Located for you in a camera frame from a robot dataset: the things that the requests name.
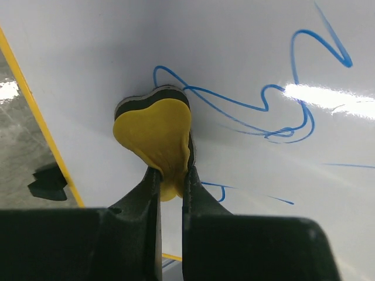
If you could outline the yellow framed whiteboard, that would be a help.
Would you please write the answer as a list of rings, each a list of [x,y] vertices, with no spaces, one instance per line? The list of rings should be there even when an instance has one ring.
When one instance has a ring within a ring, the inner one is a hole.
[[[2,1],[1,49],[79,206],[141,180],[115,107],[170,84],[216,199],[315,220],[374,279],[373,1]]]

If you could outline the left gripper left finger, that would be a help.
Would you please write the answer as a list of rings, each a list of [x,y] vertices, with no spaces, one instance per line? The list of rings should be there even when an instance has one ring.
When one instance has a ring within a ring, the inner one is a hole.
[[[161,174],[108,208],[1,211],[2,280],[161,280]]]

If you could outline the yellow bone-shaped eraser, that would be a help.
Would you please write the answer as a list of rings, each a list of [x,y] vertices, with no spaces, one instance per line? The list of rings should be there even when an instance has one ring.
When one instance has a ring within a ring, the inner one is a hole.
[[[172,85],[124,98],[115,108],[115,139],[161,173],[162,201],[183,196],[185,177],[195,163],[191,127],[189,100]]]

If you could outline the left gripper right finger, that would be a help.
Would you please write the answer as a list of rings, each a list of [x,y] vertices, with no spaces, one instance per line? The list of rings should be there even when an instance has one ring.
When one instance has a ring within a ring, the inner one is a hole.
[[[185,178],[182,215],[185,280],[339,280],[323,229],[300,217],[234,215]]]

